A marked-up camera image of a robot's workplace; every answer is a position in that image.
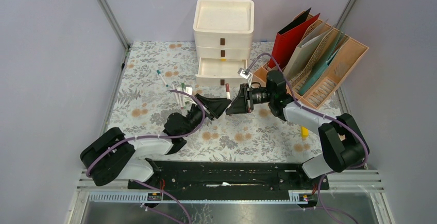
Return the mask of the brown capped white marker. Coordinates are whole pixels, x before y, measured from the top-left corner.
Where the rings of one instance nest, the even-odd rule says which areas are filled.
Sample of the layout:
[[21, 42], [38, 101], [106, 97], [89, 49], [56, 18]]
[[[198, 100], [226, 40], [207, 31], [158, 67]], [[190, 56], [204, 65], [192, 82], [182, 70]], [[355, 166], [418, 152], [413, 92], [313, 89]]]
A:
[[225, 90], [226, 90], [226, 98], [227, 99], [231, 99], [231, 96], [230, 96], [230, 87], [229, 87], [228, 83], [225, 84]]

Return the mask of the white three-drawer organizer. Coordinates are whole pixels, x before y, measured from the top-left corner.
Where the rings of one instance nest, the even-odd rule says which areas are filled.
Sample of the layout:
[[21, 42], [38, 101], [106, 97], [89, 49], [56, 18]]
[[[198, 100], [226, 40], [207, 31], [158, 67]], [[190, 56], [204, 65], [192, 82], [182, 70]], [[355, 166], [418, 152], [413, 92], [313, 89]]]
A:
[[246, 69], [254, 33], [255, 3], [252, 0], [198, 0], [193, 32], [199, 65], [198, 85], [238, 87], [247, 80], [238, 74]]

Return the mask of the red folder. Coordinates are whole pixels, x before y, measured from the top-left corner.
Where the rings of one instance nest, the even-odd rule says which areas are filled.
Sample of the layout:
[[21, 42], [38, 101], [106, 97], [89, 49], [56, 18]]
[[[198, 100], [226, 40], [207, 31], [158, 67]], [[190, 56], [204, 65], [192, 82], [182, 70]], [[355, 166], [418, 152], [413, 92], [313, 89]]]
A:
[[309, 17], [310, 11], [311, 8], [302, 12], [291, 23], [278, 31], [271, 55], [276, 59], [281, 69], [288, 64], [307, 29], [318, 20], [320, 13]]

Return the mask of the beige folder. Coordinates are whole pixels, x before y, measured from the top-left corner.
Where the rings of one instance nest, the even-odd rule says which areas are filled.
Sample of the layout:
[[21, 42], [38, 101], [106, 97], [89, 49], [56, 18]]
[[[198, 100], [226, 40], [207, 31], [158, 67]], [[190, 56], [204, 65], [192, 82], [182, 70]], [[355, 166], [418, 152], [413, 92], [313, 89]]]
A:
[[283, 69], [283, 73], [288, 80], [291, 80], [303, 70], [323, 37], [331, 28], [331, 26], [326, 24], [326, 22], [327, 20], [324, 22], [317, 20], [310, 25], [304, 33], [303, 38], [296, 46], [290, 60]]

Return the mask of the teal folder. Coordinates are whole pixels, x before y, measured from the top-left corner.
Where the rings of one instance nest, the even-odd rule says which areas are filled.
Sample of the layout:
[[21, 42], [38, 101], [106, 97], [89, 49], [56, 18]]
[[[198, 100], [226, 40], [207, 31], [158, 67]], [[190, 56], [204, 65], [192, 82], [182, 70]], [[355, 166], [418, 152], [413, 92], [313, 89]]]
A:
[[333, 42], [325, 50], [324, 54], [319, 58], [318, 62], [313, 66], [312, 71], [298, 92], [299, 95], [305, 95], [305, 93], [317, 82], [322, 73], [329, 66], [330, 62], [332, 61], [332, 53], [334, 52], [337, 44], [343, 39], [344, 34], [345, 33], [340, 32], [336, 36]]

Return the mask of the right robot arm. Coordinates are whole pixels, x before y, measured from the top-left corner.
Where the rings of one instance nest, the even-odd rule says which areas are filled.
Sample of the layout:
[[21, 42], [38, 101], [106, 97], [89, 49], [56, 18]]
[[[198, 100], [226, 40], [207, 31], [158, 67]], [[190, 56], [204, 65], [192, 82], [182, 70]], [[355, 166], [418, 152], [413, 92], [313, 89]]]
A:
[[317, 177], [331, 171], [340, 173], [367, 158], [369, 148], [350, 114], [344, 113], [336, 118], [323, 115], [294, 100], [287, 92], [286, 84], [280, 71], [268, 72], [264, 87], [251, 88], [248, 84], [241, 84], [226, 114], [250, 113], [256, 104], [267, 103], [275, 117], [317, 134], [322, 153], [299, 167], [295, 181], [300, 188], [308, 189]]

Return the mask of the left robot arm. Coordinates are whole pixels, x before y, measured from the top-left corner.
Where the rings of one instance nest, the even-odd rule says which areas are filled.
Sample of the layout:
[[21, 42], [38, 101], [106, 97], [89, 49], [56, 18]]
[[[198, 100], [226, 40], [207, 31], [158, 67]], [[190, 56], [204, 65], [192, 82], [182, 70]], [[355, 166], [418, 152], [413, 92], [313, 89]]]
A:
[[159, 184], [160, 175], [154, 171], [149, 155], [177, 153], [186, 143], [186, 137], [200, 129], [206, 119], [218, 119], [231, 104], [227, 98], [192, 96], [194, 103], [186, 115], [171, 113], [160, 134], [126, 138], [118, 127], [107, 130], [85, 148], [79, 158], [87, 169], [86, 176], [96, 186], [104, 186], [116, 179], [139, 180], [145, 187]]

